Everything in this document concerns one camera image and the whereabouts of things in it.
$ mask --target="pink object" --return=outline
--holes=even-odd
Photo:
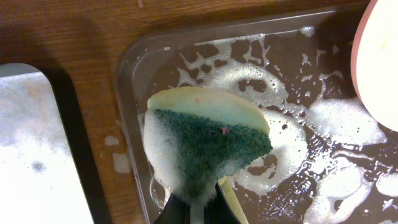
[[[355,34],[351,75],[369,113],[398,131],[398,0],[372,0]]]
[[[221,131],[223,132],[223,135],[226,135],[226,127],[222,127]]]

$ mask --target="sponge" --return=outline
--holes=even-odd
[[[191,222],[203,216],[218,179],[272,149],[259,108],[233,94],[182,87],[155,94],[147,105],[147,158],[156,180],[191,206]]]

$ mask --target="brown surface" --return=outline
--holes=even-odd
[[[114,223],[144,223],[134,178],[117,174],[108,135],[123,139],[111,77],[123,49],[142,34],[355,0],[0,1],[0,63],[63,67],[71,76]]]

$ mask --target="soap foam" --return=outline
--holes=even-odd
[[[341,223],[370,194],[373,183],[363,179],[365,169],[344,157],[336,160],[335,168],[318,182],[318,193],[304,215],[304,223]],[[338,211],[334,209],[337,200],[343,200]]]
[[[317,65],[318,65],[319,56],[326,54],[326,53],[327,53],[326,50],[318,50],[317,49],[317,58],[316,58]]]
[[[105,145],[106,146],[117,146],[117,145],[119,145],[119,139],[115,136],[106,136],[105,137]]]
[[[276,111],[264,110],[263,112],[270,127],[269,138],[272,139],[274,148],[271,154],[276,156],[279,161],[278,165],[276,169],[271,167],[261,175],[252,175],[247,169],[244,169],[232,177],[239,185],[258,195],[265,195],[290,177],[307,156],[307,143],[301,126],[293,118]],[[285,130],[282,130],[283,124],[287,125]],[[250,167],[262,165],[263,159],[260,157]],[[272,172],[275,172],[275,175],[269,179]]]
[[[387,138],[361,101],[352,99],[317,100],[307,111],[307,126],[315,134],[333,142],[357,145],[385,143]]]
[[[304,82],[305,80],[311,80],[311,78],[312,78],[312,75],[304,75],[304,76],[301,78],[301,82]]]
[[[393,200],[394,200],[394,199],[385,200],[385,201],[383,202],[383,208],[382,208],[381,211],[384,211],[385,209],[391,207],[392,201],[393,201]]]
[[[308,60],[308,55],[302,53],[301,56],[303,56],[303,62],[301,63],[302,65],[305,65],[306,63],[309,64],[310,66],[312,65],[311,62]]]
[[[393,223],[391,220],[386,220],[386,221],[380,222],[379,224],[398,224],[398,222]]]
[[[315,27],[303,27],[300,32],[306,37],[311,37],[315,33]]]
[[[119,153],[112,153],[113,157],[113,167],[117,173],[120,174],[128,174],[131,170],[130,160],[126,153],[119,154]]]
[[[379,177],[376,182],[376,187],[378,191],[384,195],[390,197],[398,197],[398,191],[396,187],[398,186],[398,174],[383,174]]]
[[[156,180],[171,192],[176,191],[180,185],[180,175],[175,166],[178,164],[177,140],[152,110],[145,115],[143,140],[147,158],[155,169]]]

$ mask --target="baking tray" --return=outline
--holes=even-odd
[[[366,6],[152,35],[128,48],[116,94],[147,223],[159,215],[167,192],[151,182],[142,147],[146,102],[189,85],[253,102],[271,127],[272,154],[230,178],[249,223],[396,221],[398,134],[364,109],[349,71]]]
[[[0,223],[112,223],[68,75],[8,63],[0,90]]]

